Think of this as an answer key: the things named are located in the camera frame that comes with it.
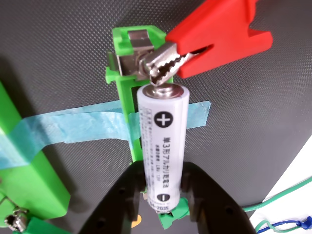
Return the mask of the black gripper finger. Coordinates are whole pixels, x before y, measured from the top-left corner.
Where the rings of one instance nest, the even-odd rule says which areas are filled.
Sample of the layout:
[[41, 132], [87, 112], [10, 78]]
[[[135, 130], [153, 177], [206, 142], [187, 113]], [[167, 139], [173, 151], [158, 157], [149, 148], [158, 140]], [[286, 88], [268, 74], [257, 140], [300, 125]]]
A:
[[132, 163], [94, 209], [81, 234], [129, 234], [137, 220], [140, 193], [146, 181], [143, 161]]
[[183, 163], [181, 190], [188, 200], [190, 219], [200, 234], [254, 234], [248, 216], [203, 169]]

